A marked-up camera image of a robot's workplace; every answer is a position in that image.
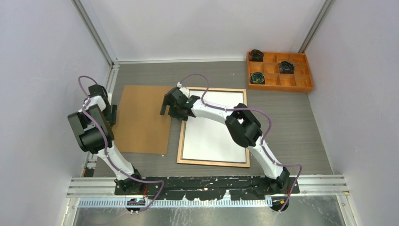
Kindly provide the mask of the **brown backing board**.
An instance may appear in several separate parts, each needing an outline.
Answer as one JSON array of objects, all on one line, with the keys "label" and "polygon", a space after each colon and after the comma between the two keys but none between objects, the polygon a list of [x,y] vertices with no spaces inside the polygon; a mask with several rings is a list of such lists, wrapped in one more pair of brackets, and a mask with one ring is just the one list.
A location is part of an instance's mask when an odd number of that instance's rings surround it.
[{"label": "brown backing board", "polygon": [[126,85],[112,127],[114,143],[123,153],[166,154],[171,118],[160,115],[164,95],[172,87]]}]

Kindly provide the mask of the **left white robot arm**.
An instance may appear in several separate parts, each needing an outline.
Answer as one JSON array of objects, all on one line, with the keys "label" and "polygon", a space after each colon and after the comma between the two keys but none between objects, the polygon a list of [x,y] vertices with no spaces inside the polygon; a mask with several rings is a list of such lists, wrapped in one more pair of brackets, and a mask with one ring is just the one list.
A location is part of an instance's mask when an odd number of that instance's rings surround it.
[{"label": "left white robot arm", "polygon": [[82,109],[67,117],[77,143],[82,151],[90,152],[108,165],[116,176],[117,188],[138,195],[144,190],[142,177],[114,143],[112,126],[116,123],[117,106],[109,103],[103,86],[95,84],[88,91]]}]

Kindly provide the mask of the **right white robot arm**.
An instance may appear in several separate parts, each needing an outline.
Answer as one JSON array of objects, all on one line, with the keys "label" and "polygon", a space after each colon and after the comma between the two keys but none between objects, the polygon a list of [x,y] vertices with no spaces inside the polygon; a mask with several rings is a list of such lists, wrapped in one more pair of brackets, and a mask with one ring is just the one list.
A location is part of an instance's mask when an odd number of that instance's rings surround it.
[{"label": "right white robot arm", "polygon": [[173,87],[162,101],[160,114],[187,121],[189,117],[205,118],[227,127],[232,140],[241,147],[248,148],[261,165],[268,180],[268,188],[281,193],[287,188],[290,173],[277,160],[265,142],[261,123],[254,116],[254,108],[243,103],[236,106],[220,105],[204,99],[204,95],[191,95],[187,87]]}]

